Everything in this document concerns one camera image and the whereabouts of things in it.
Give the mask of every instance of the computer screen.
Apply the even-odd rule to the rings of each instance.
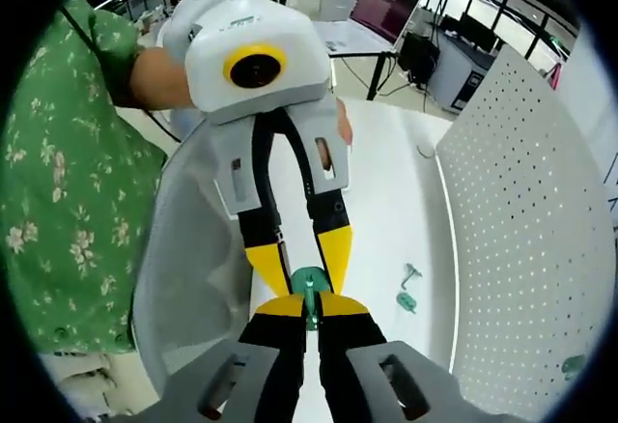
[[[417,4],[418,0],[357,0],[350,19],[394,43]]]
[[[481,22],[467,14],[462,14],[457,32],[461,37],[478,45],[488,53],[492,51],[495,45],[496,35],[492,29],[488,29]]]

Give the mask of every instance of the pegboard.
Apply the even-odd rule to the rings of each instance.
[[[612,303],[599,171],[555,93],[507,45],[436,151],[459,265],[452,373],[481,409],[538,420]]]

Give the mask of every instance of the black cable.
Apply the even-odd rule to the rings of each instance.
[[[399,92],[400,90],[405,89],[405,87],[409,87],[409,83],[407,83],[406,85],[402,85],[401,87],[396,88],[395,90],[391,90],[391,91],[390,91],[390,92],[388,92],[388,93],[385,93],[385,94],[379,93],[379,95],[380,95],[381,97],[385,97],[385,98],[386,98],[386,97],[390,97],[391,95],[394,95],[395,93]]]
[[[432,33],[429,37],[429,41],[431,44],[434,44],[434,35],[435,35],[435,29],[437,28],[437,20],[440,19],[442,17],[442,15],[444,14],[444,9],[440,10],[440,6],[442,5],[442,0],[438,0],[437,1],[437,7],[435,8],[435,13],[434,13],[434,22],[432,22]],[[437,47],[437,52],[439,54],[440,51],[440,38],[436,38],[435,39],[435,46]],[[427,87],[428,84],[425,84],[425,92],[423,93],[423,112],[427,113],[427,95],[429,94],[429,89]]]
[[[348,61],[346,61],[345,58],[341,58],[341,62],[344,63],[346,65],[346,67],[348,68],[348,70],[351,72],[351,74],[356,77],[356,80],[358,80],[360,83],[363,84],[363,86],[369,90],[369,85],[367,85],[362,78],[360,78],[360,75],[358,75],[356,72],[354,72],[354,70],[350,67],[350,65],[348,64]],[[397,64],[393,62],[393,58],[391,58],[390,56],[388,57],[388,71],[386,72],[386,78],[384,78],[384,80],[381,81],[381,83],[378,85],[377,87],[377,91],[379,92],[382,87],[386,84],[386,82],[388,81],[388,79],[391,77],[391,75],[393,74],[393,72],[395,71],[395,69],[397,68]]]
[[[172,133],[170,130],[168,130],[167,128],[165,128],[165,127],[163,126],[163,124],[162,124],[161,122],[159,122],[159,121],[156,119],[155,115],[154,115],[151,111],[148,111],[148,110],[146,110],[146,109],[142,109],[142,111],[144,111],[144,113],[145,113],[148,117],[150,117],[150,118],[151,118],[151,121],[153,121],[153,122],[154,122],[154,123],[155,123],[155,124],[156,124],[156,125],[157,125],[160,129],[161,129],[161,130],[163,130],[163,132],[164,132],[167,136],[169,136],[169,137],[170,137],[172,140],[174,140],[176,143],[182,143],[182,140],[181,140],[178,136],[176,136],[174,133]]]
[[[363,84],[363,86],[364,86],[367,90],[369,90],[369,85],[367,85],[367,84],[363,81],[363,79],[362,79],[362,78],[360,78],[360,77],[358,76],[358,74],[352,70],[352,68],[351,68],[351,67],[350,67],[350,65],[348,64],[348,61],[346,61],[346,60],[345,60],[345,58],[341,58],[341,62],[342,62],[342,63],[344,63],[344,64],[346,65],[346,67],[347,67],[347,68],[348,68],[348,70],[351,72],[351,74],[352,74],[354,77],[356,77],[356,80],[358,80],[360,83],[362,83],[362,84]]]
[[[391,77],[395,69],[397,68],[397,62],[395,62],[395,58],[388,58],[388,72],[386,73],[386,78],[384,81],[378,85],[378,92],[386,85],[386,82]]]

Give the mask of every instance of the green floral shirt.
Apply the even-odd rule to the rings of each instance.
[[[0,142],[0,250],[42,353],[128,352],[135,269],[164,155],[118,117],[101,71],[128,80],[136,30],[85,0],[66,9],[105,60],[57,13]]]

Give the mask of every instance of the teal plastic part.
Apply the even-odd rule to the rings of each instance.
[[[397,295],[397,303],[412,314],[416,313],[416,299],[410,296],[408,293],[399,293]]]
[[[307,331],[318,329],[318,311],[316,310],[316,294],[330,291],[326,273],[319,267],[305,267],[294,272],[291,278],[292,292],[304,296],[307,308]]]
[[[565,381],[572,380],[586,363],[585,355],[574,355],[562,363],[562,373]]]

